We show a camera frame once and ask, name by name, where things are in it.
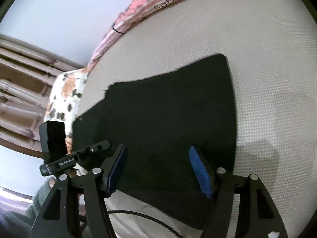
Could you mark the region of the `black pants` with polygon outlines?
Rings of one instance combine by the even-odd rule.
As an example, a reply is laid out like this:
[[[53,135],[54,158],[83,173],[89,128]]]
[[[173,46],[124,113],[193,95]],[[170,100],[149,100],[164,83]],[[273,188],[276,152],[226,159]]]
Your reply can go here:
[[[213,168],[232,171],[236,113],[227,59],[203,58],[178,70],[111,85],[102,101],[73,123],[73,151],[108,140],[124,144],[118,189],[195,229],[210,201],[190,163],[195,147]]]

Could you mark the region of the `green fuzzy cloth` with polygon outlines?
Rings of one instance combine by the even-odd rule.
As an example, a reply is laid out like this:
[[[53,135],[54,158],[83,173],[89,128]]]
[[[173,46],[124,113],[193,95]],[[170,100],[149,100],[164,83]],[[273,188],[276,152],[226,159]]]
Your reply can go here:
[[[46,180],[34,195],[25,214],[1,212],[1,237],[29,237],[34,221],[55,182],[55,178]]]

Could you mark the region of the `floral white orange pillow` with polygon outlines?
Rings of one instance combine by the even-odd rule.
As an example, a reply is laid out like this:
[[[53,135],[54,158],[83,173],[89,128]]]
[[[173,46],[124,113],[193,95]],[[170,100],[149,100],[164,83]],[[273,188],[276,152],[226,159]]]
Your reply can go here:
[[[70,154],[73,143],[73,122],[78,115],[79,103],[87,84],[90,69],[85,67],[60,74],[52,86],[44,121],[64,123],[66,146]]]

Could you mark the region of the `brown pleated curtain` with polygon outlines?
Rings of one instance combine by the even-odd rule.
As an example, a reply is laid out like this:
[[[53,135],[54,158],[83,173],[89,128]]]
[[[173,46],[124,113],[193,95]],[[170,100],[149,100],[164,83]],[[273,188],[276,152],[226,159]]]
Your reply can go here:
[[[80,68],[20,40],[1,35],[1,145],[41,158],[39,125],[60,74]]]

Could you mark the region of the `grey textured mattress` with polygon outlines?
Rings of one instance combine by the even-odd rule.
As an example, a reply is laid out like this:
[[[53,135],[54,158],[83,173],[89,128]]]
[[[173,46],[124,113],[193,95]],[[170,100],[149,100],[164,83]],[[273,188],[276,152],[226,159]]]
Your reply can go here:
[[[78,112],[115,82],[216,53],[228,59],[236,97],[234,173],[256,173],[298,237],[316,210],[316,23],[301,0],[185,0],[155,13],[103,55]]]

